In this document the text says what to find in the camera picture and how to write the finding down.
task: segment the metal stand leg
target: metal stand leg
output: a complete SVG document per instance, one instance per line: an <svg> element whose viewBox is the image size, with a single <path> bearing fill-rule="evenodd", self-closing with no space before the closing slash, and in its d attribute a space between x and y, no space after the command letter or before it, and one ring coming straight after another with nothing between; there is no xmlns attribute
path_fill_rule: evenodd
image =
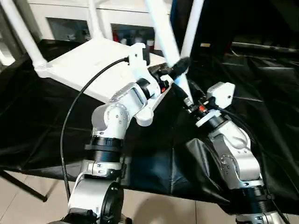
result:
<svg viewBox="0 0 299 224"><path fill-rule="evenodd" d="M26 184L22 183L21 181L17 180L4 170L0 170L0 177L3 177L5 180L11 182L12 184L18 186L22 190L26 191L27 193L31 194L32 196L46 202L48 200L47 196L43 196L42 194L38 193L37 191L33 190L31 187L28 187Z"/></svg>

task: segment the black tablecloth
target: black tablecloth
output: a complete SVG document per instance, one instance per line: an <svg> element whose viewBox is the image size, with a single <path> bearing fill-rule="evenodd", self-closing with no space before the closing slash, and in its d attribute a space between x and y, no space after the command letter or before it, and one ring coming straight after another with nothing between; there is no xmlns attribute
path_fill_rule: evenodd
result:
<svg viewBox="0 0 299 224"><path fill-rule="evenodd" d="M39 44L47 60L76 46L45 40ZM264 153L252 150L259 161L264 157L266 180L278 206L299 214L294 187L299 186L299 66L253 57L199 58L188 77L205 91L218 81L236 85L230 110L261 142ZM39 78L27 55L6 68L0 74L0 168L62 179L59 137L77 93ZM101 104L84 95L70 116L64 158L73 181L89 140L91 114ZM218 203L226 212L237 212L206 131L196 128L172 91L155 110L151 126L140 127L132 120L124 154L131 157L126 188Z"/></svg>

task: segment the black cable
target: black cable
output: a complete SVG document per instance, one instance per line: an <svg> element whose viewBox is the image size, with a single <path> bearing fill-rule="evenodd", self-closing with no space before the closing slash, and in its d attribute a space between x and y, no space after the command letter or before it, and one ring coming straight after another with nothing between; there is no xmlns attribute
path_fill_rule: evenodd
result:
<svg viewBox="0 0 299 224"><path fill-rule="evenodd" d="M60 157L61 157L61 166L62 166L62 172L63 172L63 176L64 176L64 185L65 185L65 190L66 190L66 194L67 194L67 200L69 201L70 196L71 196L71 191L70 191L70 186L69 186L69 182L67 179L67 172L66 172L66 166L64 163L64 152L63 152L63 140L64 140L64 130L65 130L65 126L66 126L66 122L76 104L76 102L78 101L79 97L82 95L82 93L90 86L91 83L93 83L93 81L99 77L102 73L104 73L106 70L110 69L111 67L113 67L114 65L121 63L121 62L128 62L128 57L122 58L120 60L117 60L113 63L111 63L110 65L108 65L107 67L103 68L98 74L96 74L91 80L88 81L88 83L81 89L81 91L79 92L79 94L76 96L76 98L74 99L73 103L71 104L71 107L64 119L64 124L62 126L62 130L61 130L61 135L60 135Z"/></svg>
<svg viewBox="0 0 299 224"><path fill-rule="evenodd" d="M261 145L261 143L258 141L257 137L254 135L254 133L252 131L250 131L250 127L236 114L228 111L228 110L225 110L225 109L222 109L222 108L219 108L219 107L215 107L215 109L225 113L225 114L228 114L228 115L231 115L232 117L236 118L238 121L240 121L244 126L245 126L245 131L248 133L248 135L251 136L251 139L253 140L253 142L256 144L256 146L261 150L261 152L266 152L263 148L263 146ZM289 180L291 181L292 185L294 186L294 188L296 189L297 193L299 194L299 191L296 187L296 185L294 184L294 182L292 181L291 177L288 175L288 173L286 172L286 170L281 166L281 164L279 164L279 162L277 162L274 158L272 158L272 160L278 164L282 170L287 174L287 177L289 178ZM267 193L270 195L270 191L269 191L269 188L268 188L268 184L267 184L267 179L266 179L266 173L265 173L265 162L264 162L264 158L263 158L263 155L261 154L261 171L262 171L262 176L263 176L263 182L264 182L264 185L266 187L266 190L267 190ZM273 205L275 206L278 214L280 215L280 217L282 218L282 220L286 223L286 224L290 224L290 222L288 221L288 219L285 217L285 215L281 212L281 210L279 209L279 207L276 205L275 201L273 200L273 198L271 199L272 200L272 203Z"/></svg>

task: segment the orange component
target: orange component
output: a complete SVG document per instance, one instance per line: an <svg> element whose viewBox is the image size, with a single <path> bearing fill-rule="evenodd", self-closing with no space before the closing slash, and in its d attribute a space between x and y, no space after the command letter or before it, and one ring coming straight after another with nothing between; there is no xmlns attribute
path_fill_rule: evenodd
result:
<svg viewBox="0 0 299 224"><path fill-rule="evenodd" d="M198 108L201 112L205 111L206 108L203 106L203 105L200 105L199 108Z"/></svg>

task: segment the tiled floor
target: tiled floor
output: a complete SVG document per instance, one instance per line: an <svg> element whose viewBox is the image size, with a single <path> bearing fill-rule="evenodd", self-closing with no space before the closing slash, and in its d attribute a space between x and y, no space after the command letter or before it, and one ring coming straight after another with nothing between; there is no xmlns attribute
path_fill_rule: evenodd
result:
<svg viewBox="0 0 299 224"><path fill-rule="evenodd" d="M42 203L0 178L0 224L46 224L59 220L67 211L64 183L47 178L11 173L49 199ZM125 190L122 213L134 224L234 224L216 204ZM299 218L289 216L291 224Z"/></svg>

